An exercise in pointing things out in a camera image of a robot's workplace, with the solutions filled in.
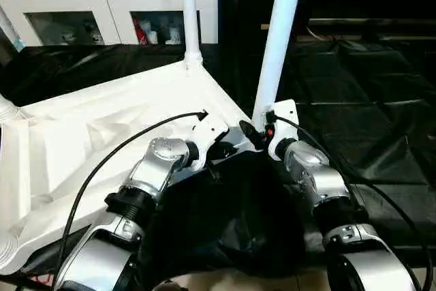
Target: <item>white pole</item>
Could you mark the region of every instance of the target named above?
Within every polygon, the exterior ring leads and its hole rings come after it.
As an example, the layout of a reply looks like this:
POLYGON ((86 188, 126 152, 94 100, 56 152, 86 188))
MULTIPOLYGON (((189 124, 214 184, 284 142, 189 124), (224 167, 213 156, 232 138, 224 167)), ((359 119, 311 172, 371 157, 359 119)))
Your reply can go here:
POLYGON ((183 0, 183 20, 185 23, 185 60, 188 65, 190 63, 201 63, 202 54, 198 46, 196 0, 183 0))
POLYGON ((258 131, 264 129, 262 113, 275 102, 297 3, 298 0, 274 0, 252 118, 258 131))
POLYGON ((8 119, 16 117, 18 114, 18 107, 0 95, 0 123, 6 122, 8 119))

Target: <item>white plastic panel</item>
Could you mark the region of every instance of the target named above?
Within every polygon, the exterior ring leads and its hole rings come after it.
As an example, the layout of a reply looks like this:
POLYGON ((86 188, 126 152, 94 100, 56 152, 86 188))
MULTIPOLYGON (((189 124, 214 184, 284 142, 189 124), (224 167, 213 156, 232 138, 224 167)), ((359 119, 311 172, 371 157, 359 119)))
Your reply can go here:
MULTIPOLYGON (((126 76, 21 108, 30 119, 2 134, 0 193, 3 216, 0 249, 16 240, 18 250, 3 259, 0 274, 19 269, 35 250, 57 240, 69 210, 90 171, 122 141, 168 117, 206 110, 230 128, 226 140, 246 149, 238 122, 249 118, 201 66, 184 61, 126 76)), ((147 133, 119 151, 95 176, 80 203, 72 231, 88 225, 104 198, 126 179, 158 136, 186 138, 195 117, 179 119, 147 133)), ((182 171, 175 179, 186 177, 182 171)))

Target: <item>floor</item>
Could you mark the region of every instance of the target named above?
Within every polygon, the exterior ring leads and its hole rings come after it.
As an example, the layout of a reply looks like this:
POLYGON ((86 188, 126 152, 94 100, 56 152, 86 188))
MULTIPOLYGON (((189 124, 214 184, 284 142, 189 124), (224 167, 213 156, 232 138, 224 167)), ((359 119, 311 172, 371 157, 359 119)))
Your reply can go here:
MULTIPOLYGON (((425 269, 414 269, 421 283, 425 269)), ((237 271, 215 271, 184 275, 173 279, 189 291, 330 291, 326 272, 307 273, 287 279, 258 279, 237 271)), ((0 282, 0 291, 14 291, 15 287, 0 282)), ((431 291, 436 291, 436 269, 431 291)))

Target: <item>cable connector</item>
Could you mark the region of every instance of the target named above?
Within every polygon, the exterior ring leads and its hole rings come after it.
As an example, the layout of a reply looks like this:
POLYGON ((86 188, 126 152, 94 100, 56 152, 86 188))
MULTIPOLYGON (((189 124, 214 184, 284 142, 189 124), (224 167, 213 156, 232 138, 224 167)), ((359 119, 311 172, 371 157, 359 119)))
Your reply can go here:
POLYGON ((200 112, 197 114, 198 120, 202 121, 207 115, 209 115, 209 113, 205 110, 203 110, 203 112, 200 112))
POLYGON ((265 118, 268 124, 273 124, 277 120, 277 116, 275 116, 274 110, 266 112, 265 118))

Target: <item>black cable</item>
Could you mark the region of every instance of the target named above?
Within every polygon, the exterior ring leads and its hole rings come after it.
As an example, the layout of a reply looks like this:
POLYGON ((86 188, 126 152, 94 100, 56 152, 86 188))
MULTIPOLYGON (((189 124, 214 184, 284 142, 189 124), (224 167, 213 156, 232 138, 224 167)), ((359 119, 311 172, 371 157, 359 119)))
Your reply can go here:
MULTIPOLYGON (((425 282, 424 282, 424 286, 422 287, 422 291, 430 291, 433 283, 433 262, 431 259, 431 253, 425 239, 422 237, 421 233, 417 229, 414 221, 404 212, 404 210, 401 209, 401 207, 397 205, 396 202, 393 201, 386 193, 384 193, 381 189, 379 189, 374 184, 372 184, 371 180, 366 180, 362 177, 357 177, 351 170, 347 170, 347 174, 344 174, 344 172, 341 169, 342 166, 338 165, 338 163, 332 158, 332 156, 326 151, 326 149, 306 129, 302 128, 298 124, 295 124, 289 119, 279 117, 275 114, 272 116, 272 118, 288 123, 291 126, 295 127, 297 130, 301 131, 307 138, 309 138, 314 143, 315 146, 317 146, 327 156, 327 158, 333 163, 333 165, 336 166, 339 174, 341 174, 343 177, 358 179, 363 185, 366 185, 367 187, 378 193, 386 202, 388 202, 397 211, 397 213, 401 216, 401 218, 406 222, 406 224, 410 227, 411 231, 414 233, 415 237, 417 238, 421 246, 422 253, 426 258, 426 275, 425 275, 425 282)), ((414 272, 412 270, 408 270, 408 271, 409 273, 411 273, 412 281, 415 282, 416 276, 414 275, 414 272)))
POLYGON ((174 117, 170 117, 169 119, 164 119, 163 121, 160 121, 152 126, 149 126, 146 129, 143 129, 142 131, 138 132, 137 134, 131 136, 127 140, 123 141, 121 144, 119 144, 114 150, 112 150, 103 160, 96 165, 96 167, 92 170, 92 172, 88 175, 88 177, 85 179, 84 183, 80 187, 76 199, 74 200, 74 203, 71 207, 71 211, 69 212, 68 220, 65 225, 65 229, 63 230, 62 239, 61 239, 61 247, 59 249, 59 257, 58 257, 58 263, 57 263, 57 270, 53 277, 53 283, 51 290, 55 289, 55 282, 57 280, 57 275, 59 274, 59 271, 61 270, 62 263, 65 257, 65 247, 67 245, 69 230, 71 229, 71 225, 73 224, 74 215, 76 214, 80 199, 83 196, 83 193, 85 189, 87 188, 88 184, 91 182, 92 178, 97 174, 100 168, 110 159, 112 158, 116 153, 118 153, 123 147, 125 147, 127 144, 131 143, 135 139, 139 138, 140 136, 144 135, 147 132, 150 132, 152 129, 155 129, 156 127, 159 127, 163 124, 166 124, 168 122, 174 121, 176 119, 181 119, 183 117, 189 117, 189 116, 197 116, 199 120, 202 120, 207 115, 206 112, 188 112, 186 114, 180 114, 174 117))
POLYGON ((411 282, 414 284, 415 290, 422 290, 420 282, 418 281, 418 278, 416 277, 414 271, 411 269, 411 267, 406 264, 403 260, 399 259, 401 261, 401 264, 406 268, 406 271, 409 273, 411 282))

